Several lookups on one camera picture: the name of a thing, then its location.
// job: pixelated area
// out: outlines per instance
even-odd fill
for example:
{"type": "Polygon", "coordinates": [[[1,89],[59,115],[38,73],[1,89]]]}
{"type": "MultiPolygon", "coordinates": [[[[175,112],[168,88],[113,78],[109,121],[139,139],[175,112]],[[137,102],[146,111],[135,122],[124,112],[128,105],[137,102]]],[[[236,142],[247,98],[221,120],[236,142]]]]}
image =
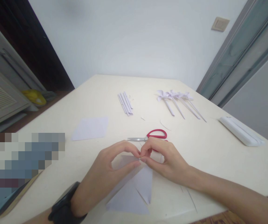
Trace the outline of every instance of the pixelated area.
{"type": "Polygon", "coordinates": [[[9,196],[44,169],[64,157],[65,133],[0,133],[0,208],[9,196]]]}

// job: wooden floor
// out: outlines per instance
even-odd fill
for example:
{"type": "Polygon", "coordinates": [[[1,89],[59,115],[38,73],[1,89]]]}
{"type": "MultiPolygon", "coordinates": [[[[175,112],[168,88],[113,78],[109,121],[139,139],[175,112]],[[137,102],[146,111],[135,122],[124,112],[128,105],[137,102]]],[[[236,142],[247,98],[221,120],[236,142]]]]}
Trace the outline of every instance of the wooden floor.
{"type": "MultiPolygon", "coordinates": [[[[57,91],[56,94],[58,95],[53,101],[48,102],[45,106],[42,106],[39,108],[39,111],[32,112],[27,111],[25,112],[27,116],[23,117],[21,120],[13,124],[12,126],[8,127],[6,130],[4,130],[4,133],[15,133],[25,125],[27,125],[29,122],[31,122],[33,119],[35,119],[37,116],[39,116],[41,113],[43,113],[45,110],[50,108],[52,105],[54,105],[56,102],[58,102],[60,99],[62,99],[64,96],[66,96],[69,92],[67,91],[57,91]]],[[[231,211],[226,211],[211,217],[207,217],[205,219],[199,220],[197,222],[193,222],[192,224],[245,224],[245,222],[240,219],[239,216],[237,216],[235,213],[231,211]]]]}
{"type": "Polygon", "coordinates": [[[239,216],[231,211],[226,211],[191,224],[246,224],[239,216]]]}
{"type": "Polygon", "coordinates": [[[27,125],[29,122],[31,122],[33,119],[35,119],[37,116],[39,116],[41,113],[43,113],[45,110],[50,108],[52,105],[54,105],[56,102],[58,102],[60,99],[62,99],[64,96],[69,94],[69,91],[56,91],[57,97],[52,100],[51,102],[47,102],[46,105],[39,107],[38,111],[26,111],[27,115],[23,117],[21,120],[17,121],[7,129],[3,131],[3,133],[16,133],[18,130],[23,128],[25,125],[27,125]]]}

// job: scissors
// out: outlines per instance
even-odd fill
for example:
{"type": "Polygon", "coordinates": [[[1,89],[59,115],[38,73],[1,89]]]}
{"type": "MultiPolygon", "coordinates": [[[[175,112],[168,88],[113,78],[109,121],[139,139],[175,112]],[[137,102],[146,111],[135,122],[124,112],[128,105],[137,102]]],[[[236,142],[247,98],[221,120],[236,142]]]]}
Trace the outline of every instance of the scissors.
{"type": "Polygon", "coordinates": [[[155,130],[152,130],[150,131],[146,137],[144,138],[128,138],[128,141],[146,141],[149,137],[155,137],[155,138],[163,138],[163,139],[166,139],[167,138],[167,133],[166,131],[162,130],[162,129],[155,129],[155,130]],[[152,132],[155,132],[155,131],[160,131],[162,132],[164,135],[151,135],[152,132]]]}

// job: person's right hand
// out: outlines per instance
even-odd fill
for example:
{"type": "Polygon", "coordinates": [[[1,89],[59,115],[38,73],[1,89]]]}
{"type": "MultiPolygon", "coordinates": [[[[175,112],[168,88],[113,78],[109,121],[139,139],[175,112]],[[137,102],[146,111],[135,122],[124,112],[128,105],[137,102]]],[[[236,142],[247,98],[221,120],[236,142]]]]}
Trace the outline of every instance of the person's right hand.
{"type": "Polygon", "coordinates": [[[188,187],[193,187],[195,184],[195,168],[188,165],[171,142],[149,137],[141,147],[140,156],[142,162],[168,180],[188,187]],[[150,158],[152,149],[164,156],[164,163],[158,163],[150,158]]]}

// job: black wristwatch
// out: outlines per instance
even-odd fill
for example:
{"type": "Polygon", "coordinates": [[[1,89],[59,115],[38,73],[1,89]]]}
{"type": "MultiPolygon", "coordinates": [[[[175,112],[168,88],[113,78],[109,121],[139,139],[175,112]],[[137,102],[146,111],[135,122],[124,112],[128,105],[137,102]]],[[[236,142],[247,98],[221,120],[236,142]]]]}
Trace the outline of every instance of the black wristwatch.
{"type": "Polygon", "coordinates": [[[54,224],[80,224],[85,217],[75,217],[71,211],[71,199],[79,186],[79,182],[74,183],[71,188],[67,189],[67,193],[52,206],[52,212],[48,216],[49,221],[53,221],[54,224]]]}

